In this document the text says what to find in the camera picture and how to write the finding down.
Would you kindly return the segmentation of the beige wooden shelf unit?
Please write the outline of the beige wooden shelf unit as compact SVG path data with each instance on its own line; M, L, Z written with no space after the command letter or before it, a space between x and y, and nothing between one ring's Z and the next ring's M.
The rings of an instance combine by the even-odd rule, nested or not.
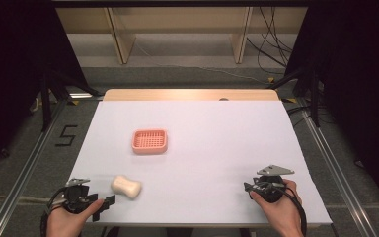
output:
M297 34L305 7L62 8L56 12L68 34L109 34L117 61L128 62L138 34L227 34L236 63L243 62L247 35Z

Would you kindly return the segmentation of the aluminium floor rail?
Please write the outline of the aluminium floor rail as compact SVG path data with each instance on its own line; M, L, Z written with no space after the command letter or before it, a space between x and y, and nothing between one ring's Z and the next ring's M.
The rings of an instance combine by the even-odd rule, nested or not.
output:
M357 226L358 231L362 237L377 237L376 230L370 221L370 218L361 205L357 195L354 193L349 181L346 179L341 166L338 163L336 156L334 155L326 137L321 129L315 126L315 123L311 118L306 117L306 113L303 112L303 117L306 120L308 129L310 130L315 143L317 144L323 159L337 185L338 190L341 193L341 197L349 210L352 219Z
M50 122L45 127L45 129L40 133L37 142L35 143L35 146L30 153L25 165L23 166L23 169L18 174L17 179L15 180L15 183L10 190L10 192L4 197L2 204L0 206L0 236L4 232L8 221L10 220L16 206L18 203L18 200L25 190L25 187L27 185L27 182L29 181L37 163L39 160L39 157L45 147L45 145L48 142L48 138L50 137L53 128L65 108L67 102L66 101L59 101L55 106L54 109L50 112Z

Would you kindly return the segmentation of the white table mat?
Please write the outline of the white table mat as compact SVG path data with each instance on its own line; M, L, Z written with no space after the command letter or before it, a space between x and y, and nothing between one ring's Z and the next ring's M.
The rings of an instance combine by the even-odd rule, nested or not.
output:
M165 129L167 151L135 154L138 129ZM294 171L308 223L330 223L280 101L101 102L71 175L102 197L118 175L141 182L136 199L117 196L106 224L257 227L266 218L244 183L268 165Z

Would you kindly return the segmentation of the pink soap dish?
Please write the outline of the pink soap dish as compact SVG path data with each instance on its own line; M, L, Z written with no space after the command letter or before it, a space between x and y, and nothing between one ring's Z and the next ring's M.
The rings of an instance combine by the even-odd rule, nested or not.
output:
M131 148L138 155L163 154L168 149L165 129L138 129L132 135Z

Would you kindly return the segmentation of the wooden table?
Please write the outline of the wooden table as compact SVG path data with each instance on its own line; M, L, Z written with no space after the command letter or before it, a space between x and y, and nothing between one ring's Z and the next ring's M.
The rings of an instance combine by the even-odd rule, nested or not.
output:
M109 89L103 101L278 101L269 89Z

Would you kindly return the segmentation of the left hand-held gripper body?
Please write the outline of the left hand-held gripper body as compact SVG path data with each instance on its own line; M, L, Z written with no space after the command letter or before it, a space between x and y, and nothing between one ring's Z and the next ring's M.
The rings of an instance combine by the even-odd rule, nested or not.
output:
M97 194L89 195L89 179L73 178L65 185L62 206L70 213L80 213L98 199Z

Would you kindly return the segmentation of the person's left hand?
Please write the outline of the person's left hand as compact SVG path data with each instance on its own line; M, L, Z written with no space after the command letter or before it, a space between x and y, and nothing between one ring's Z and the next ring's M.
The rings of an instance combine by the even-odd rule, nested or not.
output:
M102 199L97 199L82 212L68 212L63 206L54 207L47 220L46 237L78 237L86 221L103 205Z

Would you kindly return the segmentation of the black curtain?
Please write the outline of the black curtain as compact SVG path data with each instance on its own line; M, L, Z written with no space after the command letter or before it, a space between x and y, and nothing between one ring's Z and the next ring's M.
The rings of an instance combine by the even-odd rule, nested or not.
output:
M379 0L312 0L286 71L306 62L379 188Z
M0 0L0 153L45 77L87 84L51 0Z

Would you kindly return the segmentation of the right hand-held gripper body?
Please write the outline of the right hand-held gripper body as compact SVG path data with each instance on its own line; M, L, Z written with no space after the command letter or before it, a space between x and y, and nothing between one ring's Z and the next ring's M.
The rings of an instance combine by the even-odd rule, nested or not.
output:
M276 165L268 165L257 171L257 176L253 177L253 184L259 187L256 191L262 198L274 203L280 200L285 194L286 185L283 182L282 175L292 175L294 171Z

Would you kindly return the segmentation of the person's right hand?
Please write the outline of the person's right hand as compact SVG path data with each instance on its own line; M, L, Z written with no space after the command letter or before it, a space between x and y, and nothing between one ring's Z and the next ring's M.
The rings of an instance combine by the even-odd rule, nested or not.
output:
M279 201L269 203L262 199L253 199L265 214L270 226L276 230L281 237L304 237L301 228L301 216L297 206L291 200L294 198L302 204L298 195L296 183L284 179L287 196L282 196Z

